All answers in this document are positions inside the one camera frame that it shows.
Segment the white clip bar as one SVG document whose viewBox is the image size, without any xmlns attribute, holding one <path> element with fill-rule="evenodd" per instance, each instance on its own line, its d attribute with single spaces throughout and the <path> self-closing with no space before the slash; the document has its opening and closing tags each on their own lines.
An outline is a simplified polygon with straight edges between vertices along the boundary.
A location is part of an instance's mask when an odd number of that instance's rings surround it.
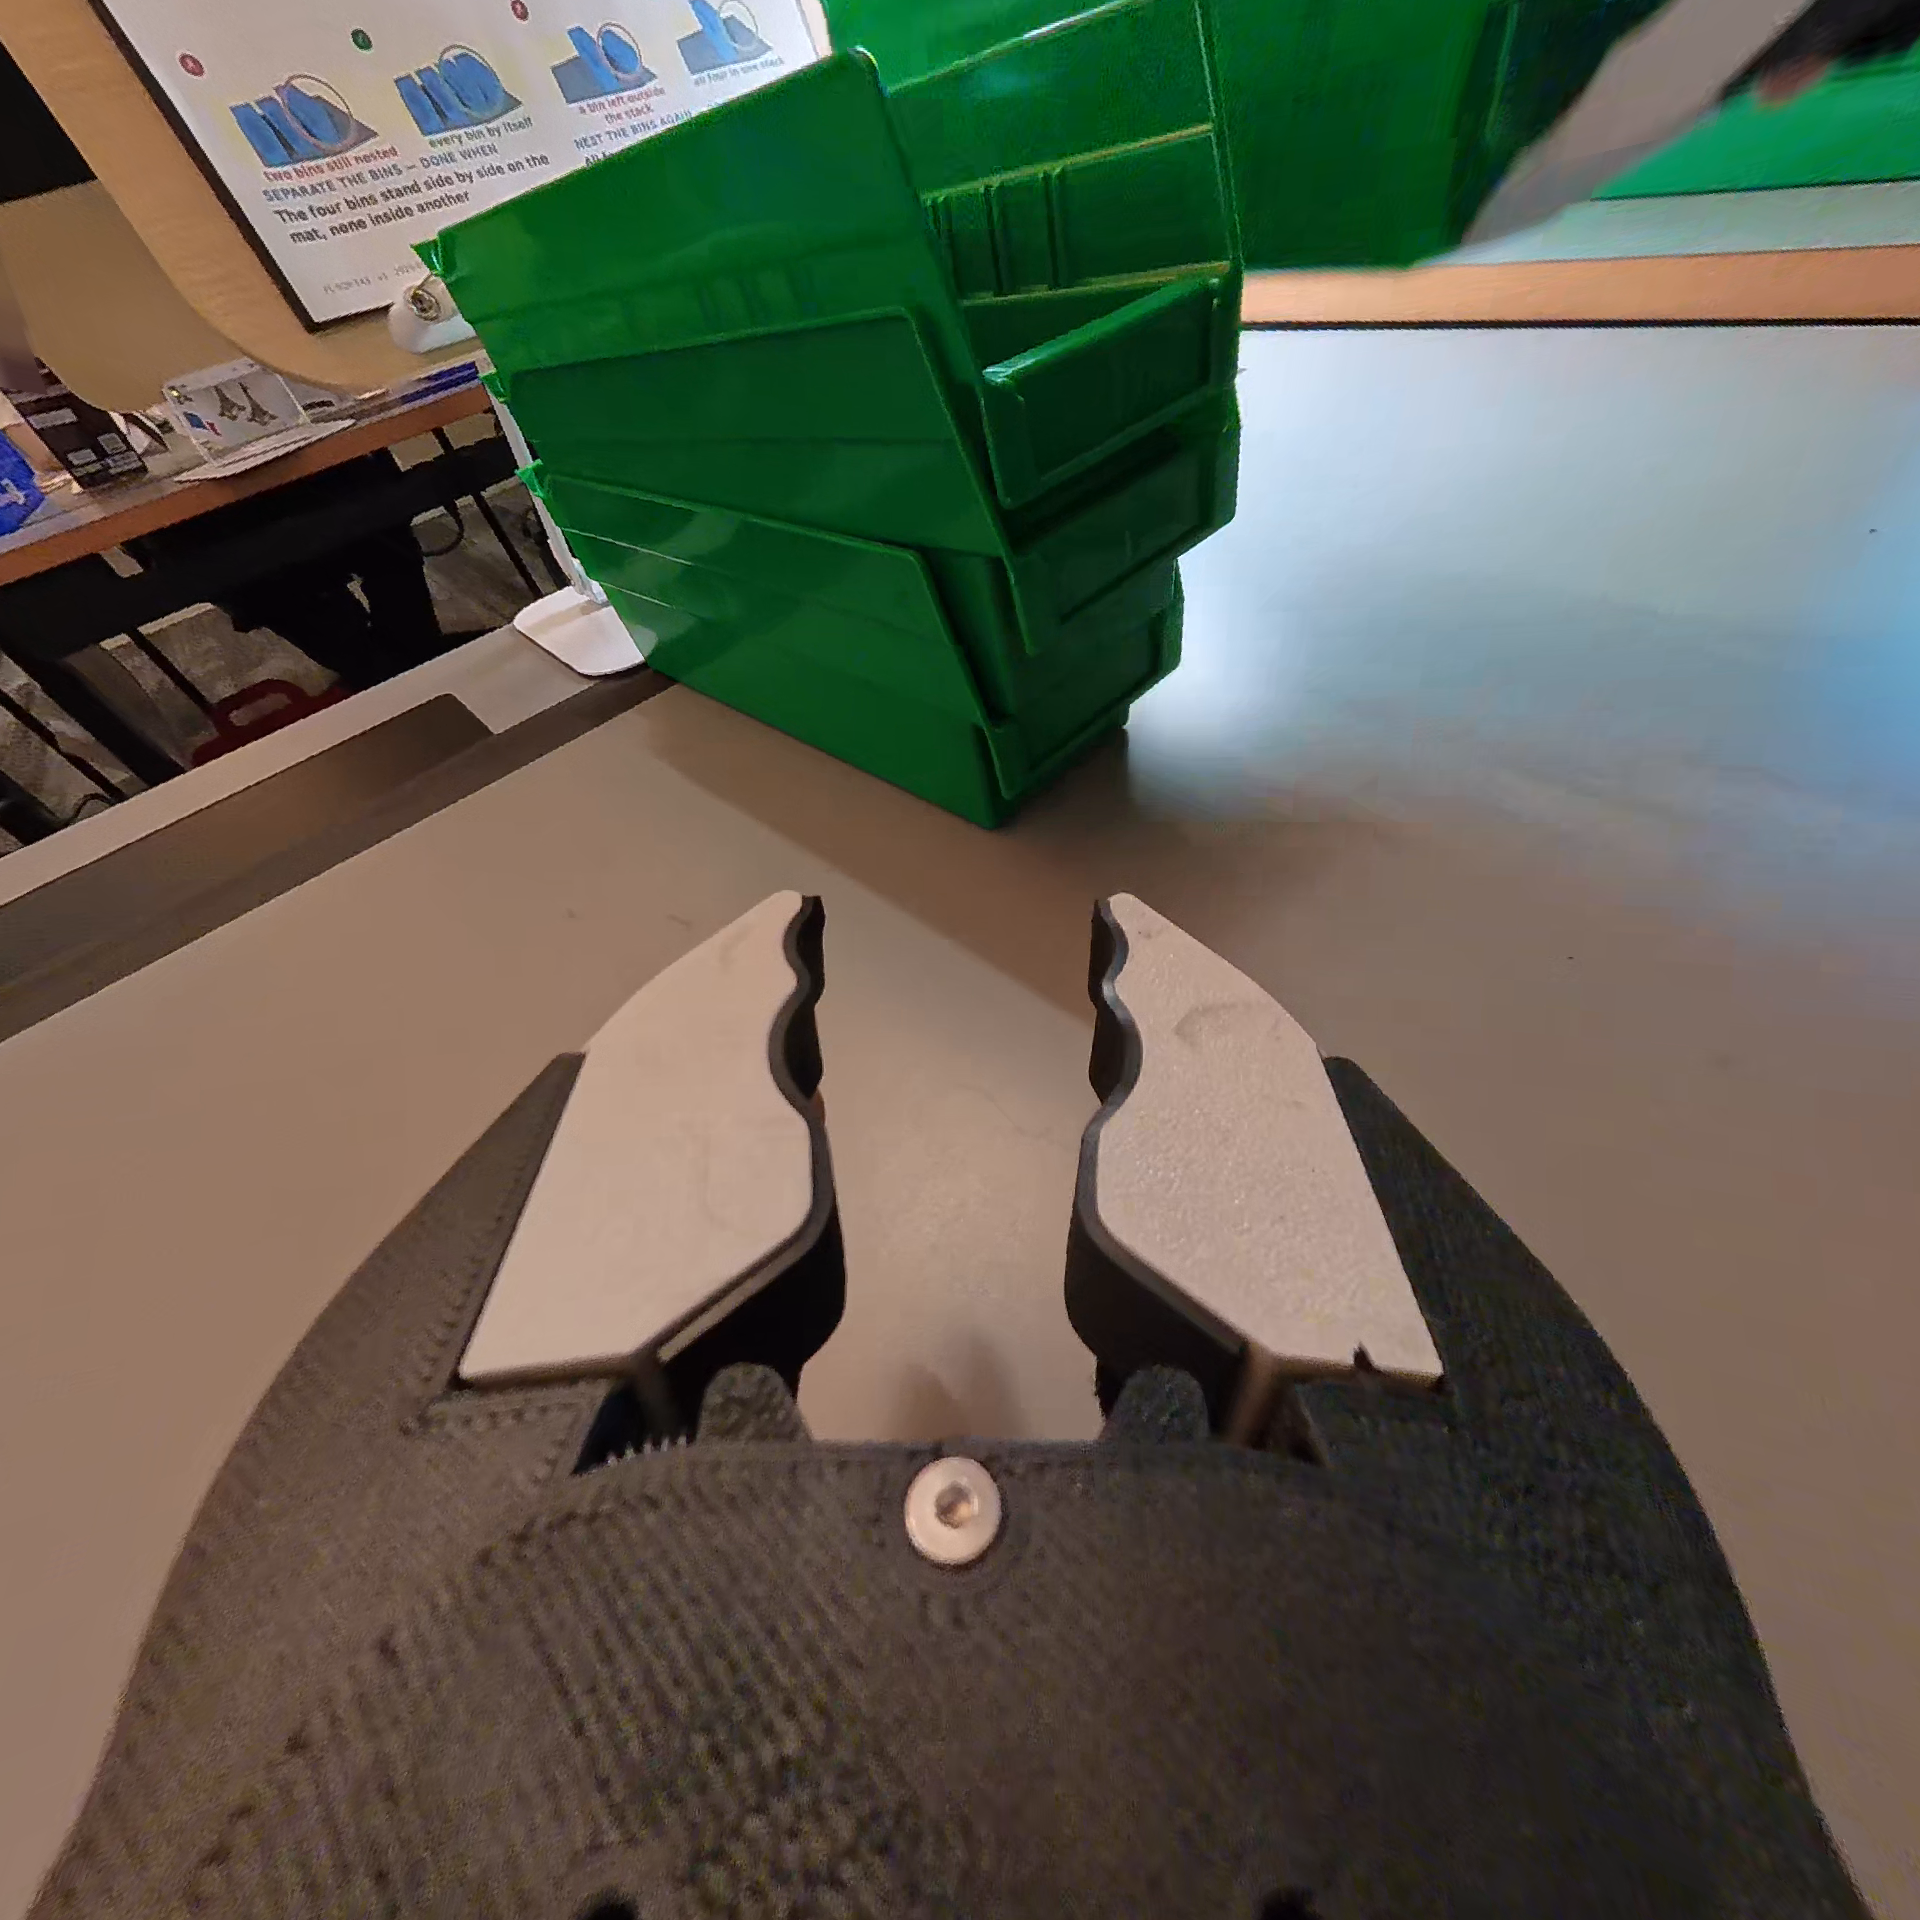
<svg viewBox="0 0 1920 1920">
<path fill-rule="evenodd" d="M 446 281 L 432 271 L 396 295 L 389 305 L 389 334 L 392 345 L 410 355 L 432 355 L 477 341 Z"/>
</svg>

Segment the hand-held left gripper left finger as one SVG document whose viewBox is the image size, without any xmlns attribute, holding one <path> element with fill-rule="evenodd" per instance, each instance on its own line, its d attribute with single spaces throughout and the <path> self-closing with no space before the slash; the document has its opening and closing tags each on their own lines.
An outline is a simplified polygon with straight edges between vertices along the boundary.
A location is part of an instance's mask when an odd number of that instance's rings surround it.
<svg viewBox="0 0 1920 1920">
<path fill-rule="evenodd" d="M 456 1378 L 615 1382 L 682 1432 L 730 1365 L 798 1392 L 846 1312 L 818 1002 L 824 903 L 780 891 L 586 1039 Z"/>
</svg>

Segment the white sign stand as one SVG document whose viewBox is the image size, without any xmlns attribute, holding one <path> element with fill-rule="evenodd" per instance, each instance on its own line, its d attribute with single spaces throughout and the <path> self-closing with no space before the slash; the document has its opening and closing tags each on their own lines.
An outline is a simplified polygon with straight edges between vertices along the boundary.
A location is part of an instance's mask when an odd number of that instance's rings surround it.
<svg viewBox="0 0 1920 1920">
<path fill-rule="evenodd" d="M 503 374 L 493 369 L 487 355 L 481 355 L 480 369 L 500 432 L 516 456 L 518 479 L 533 497 L 549 557 L 562 575 L 558 590 L 513 615 L 512 627 L 584 680 L 607 680 L 642 667 L 642 643 L 610 606 L 606 590 L 572 551 L 569 537 L 546 501 L 541 465 L 512 414 Z"/>
</svg>

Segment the small picture card stand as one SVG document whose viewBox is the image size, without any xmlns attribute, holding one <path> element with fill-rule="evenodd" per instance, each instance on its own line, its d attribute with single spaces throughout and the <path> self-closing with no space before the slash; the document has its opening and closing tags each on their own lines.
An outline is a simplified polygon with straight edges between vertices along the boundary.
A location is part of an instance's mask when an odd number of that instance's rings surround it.
<svg viewBox="0 0 1920 1920">
<path fill-rule="evenodd" d="M 160 385 L 160 400 L 206 459 L 309 427 L 295 385 L 250 358 L 168 376 Z"/>
</svg>

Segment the beige rounded board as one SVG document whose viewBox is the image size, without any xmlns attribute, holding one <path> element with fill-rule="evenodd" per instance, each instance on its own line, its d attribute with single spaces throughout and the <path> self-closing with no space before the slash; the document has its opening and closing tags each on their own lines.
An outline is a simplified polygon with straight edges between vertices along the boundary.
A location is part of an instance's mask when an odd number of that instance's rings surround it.
<svg viewBox="0 0 1920 1920">
<path fill-rule="evenodd" d="M 143 411 L 170 376 L 232 361 L 232 343 L 129 231 L 13 225 L 5 273 L 38 361 L 108 411 Z"/>
</svg>

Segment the red handled case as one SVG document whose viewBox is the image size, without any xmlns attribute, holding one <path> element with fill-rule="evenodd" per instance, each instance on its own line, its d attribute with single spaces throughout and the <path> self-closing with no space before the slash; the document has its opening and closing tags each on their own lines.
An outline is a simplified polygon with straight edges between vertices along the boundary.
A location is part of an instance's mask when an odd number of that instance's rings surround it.
<svg viewBox="0 0 1920 1920">
<path fill-rule="evenodd" d="M 349 690 L 340 683 L 319 690 L 302 687 L 288 678 L 247 683 L 216 704 L 206 706 L 207 736 L 191 746 L 186 766 L 207 766 L 346 697 Z"/>
</svg>

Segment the wooden side table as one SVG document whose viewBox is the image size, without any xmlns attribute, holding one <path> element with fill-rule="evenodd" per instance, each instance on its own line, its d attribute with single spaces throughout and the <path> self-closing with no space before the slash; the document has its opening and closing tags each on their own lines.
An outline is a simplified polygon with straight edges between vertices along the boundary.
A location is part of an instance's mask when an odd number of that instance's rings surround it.
<svg viewBox="0 0 1920 1920">
<path fill-rule="evenodd" d="M 477 381 L 330 417 L 349 417 L 356 425 L 238 477 L 178 483 L 170 479 L 178 464 L 143 482 L 105 487 L 94 494 L 58 494 L 15 535 L 2 538 L 2 585 L 25 582 L 73 559 L 101 557 L 117 545 L 126 545 L 127 538 L 150 537 L 254 496 L 285 488 L 306 474 L 338 467 L 370 453 L 414 448 L 415 456 L 400 467 L 404 477 L 414 477 L 425 461 L 503 435 L 488 393 Z"/>
</svg>

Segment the wooden sign board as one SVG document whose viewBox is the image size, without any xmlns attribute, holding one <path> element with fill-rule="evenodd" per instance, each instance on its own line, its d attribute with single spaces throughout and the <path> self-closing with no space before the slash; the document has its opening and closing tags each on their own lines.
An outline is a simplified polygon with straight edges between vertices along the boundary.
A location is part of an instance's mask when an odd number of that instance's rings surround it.
<svg viewBox="0 0 1920 1920">
<path fill-rule="evenodd" d="M 71 139 L 108 206 L 232 355 L 334 391 L 389 389 L 472 345 L 410 355 L 389 305 L 309 328 L 117 50 L 94 5 L 5 5 L 5 53 Z"/>
</svg>

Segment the stack of green bins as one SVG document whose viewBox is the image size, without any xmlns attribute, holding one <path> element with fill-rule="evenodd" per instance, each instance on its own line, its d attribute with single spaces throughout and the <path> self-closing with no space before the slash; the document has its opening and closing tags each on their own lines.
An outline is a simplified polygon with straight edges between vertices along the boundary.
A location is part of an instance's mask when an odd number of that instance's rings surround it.
<svg viewBox="0 0 1920 1920">
<path fill-rule="evenodd" d="M 1598 201 L 1682 199 L 1918 177 L 1918 53 L 1832 70 L 1788 103 L 1740 88 Z"/>
</svg>

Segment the green plastic bin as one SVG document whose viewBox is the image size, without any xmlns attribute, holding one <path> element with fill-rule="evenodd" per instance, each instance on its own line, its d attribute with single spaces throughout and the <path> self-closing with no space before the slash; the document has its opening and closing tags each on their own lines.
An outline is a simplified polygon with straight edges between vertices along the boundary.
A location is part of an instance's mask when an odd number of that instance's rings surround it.
<svg viewBox="0 0 1920 1920">
<path fill-rule="evenodd" d="M 669 680 L 978 826 L 1114 733 L 1181 655 L 1176 562 L 1026 646 L 1008 566 L 521 471 Z"/>
<path fill-rule="evenodd" d="M 933 325 L 893 307 L 503 367 L 495 389 L 550 474 L 991 565 L 1037 658 L 1153 595 L 1239 490 L 1221 279 L 968 304 L 961 346 L 1062 318 L 982 367 L 944 367 Z"/>
<path fill-rule="evenodd" d="M 990 365 L 1079 325 L 961 346 L 968 304 L 1157 291 L 1240 261 L 1202 41 L 1172 5 L 1001 14 L 997 43 L 904 78 L 833 53 L 444 229 L 421 247 L 493 369 L 657 352 L 902 307 L 938 362 Z"/>
<path fill-rule="evenodd" d="M 1405 266 L 1452 251 L 1516 151 L 1538 5 L 1172 5 L 1249 271 Z"/>
</svg>

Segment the paper sheets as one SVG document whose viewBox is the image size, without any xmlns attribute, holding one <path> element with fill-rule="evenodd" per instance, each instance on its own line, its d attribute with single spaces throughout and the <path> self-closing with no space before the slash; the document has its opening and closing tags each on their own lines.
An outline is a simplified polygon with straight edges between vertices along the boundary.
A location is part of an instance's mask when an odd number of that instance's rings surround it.
<svg viewBox="0 0 1920 1920">
<path fill-rule="evenodd" d="M 349 417 L 330 417 L 319 423 L 292 423 L 277 432 L 222 442 L 214 448 L 202 448 L 200 456 L 194 464 L 183 464 L 170 472 L 170 479 L 178 483 L 197 483 L 197 482 L 212 482 L 238 477 L 239 472 L 250 472 L 264 464 L 277 459 L 292 456 L 302 449 L 309 449 L 327 438 L 342 434 L 346 427 L 356 425 Z"/>
</svg>

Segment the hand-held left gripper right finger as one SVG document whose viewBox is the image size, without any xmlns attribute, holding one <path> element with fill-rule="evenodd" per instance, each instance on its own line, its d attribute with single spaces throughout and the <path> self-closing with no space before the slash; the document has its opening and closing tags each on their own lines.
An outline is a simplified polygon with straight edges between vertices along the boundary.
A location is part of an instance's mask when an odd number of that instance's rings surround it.
<svg viewBox="0 0 1920 1920">
<path fill-rule="evenodd" d="M 1181 1371 L 1210 1432 L 1254 1443 L 1297 1384 L 1437 1389 L 1445 1362 L 1306 1027 L 1137 895 L 1094 899 L 1087 997 L 1068 1317 L 1102 1405 Z"/>
</svg>

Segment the printed instruction sheet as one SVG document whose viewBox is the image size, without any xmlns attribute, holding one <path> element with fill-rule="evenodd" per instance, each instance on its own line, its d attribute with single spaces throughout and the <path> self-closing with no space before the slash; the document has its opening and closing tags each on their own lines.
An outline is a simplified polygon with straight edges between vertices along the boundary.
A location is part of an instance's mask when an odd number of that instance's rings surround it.
<svg viewBox="0 0 1920 1920">
<path fill-rule="evenodd" d="M 802 1 L 92 7 L 306 328 L 444 225 L 813 63 Z"/>
</svg>

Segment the small black box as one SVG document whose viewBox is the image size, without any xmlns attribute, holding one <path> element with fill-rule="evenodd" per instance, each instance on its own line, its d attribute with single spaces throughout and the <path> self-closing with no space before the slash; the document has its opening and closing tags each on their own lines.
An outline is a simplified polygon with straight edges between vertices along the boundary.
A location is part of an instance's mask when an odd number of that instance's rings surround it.
<svg viewBox="0 0 1920 1920">
<path fill-rule="evenodd" d="M 143 479 L 150 467 L 127 438 L 122 425 L 102 406 L 86 401 L 54 378 L 33 391 L 6 385 L 20 423 L 47 448 L 66 474 L 82 490 L 97 490 L 132 479 Z"/>
</svg>

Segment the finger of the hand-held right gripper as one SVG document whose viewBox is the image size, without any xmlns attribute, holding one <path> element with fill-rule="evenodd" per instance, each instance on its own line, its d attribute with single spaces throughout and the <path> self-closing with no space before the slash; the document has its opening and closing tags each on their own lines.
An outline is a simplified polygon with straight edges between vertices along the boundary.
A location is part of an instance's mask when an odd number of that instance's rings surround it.
<svg viewBox="0 0 1920 1920">
<path fill-rule="evenodd" d="M 1504 166 L 1462 231 L 1482 249 L 1592 199 L 1712 115 L 1745 65 L 1745 1 L 1662 1 L 1621 37 L 1572 104 Z"/>
</svg>

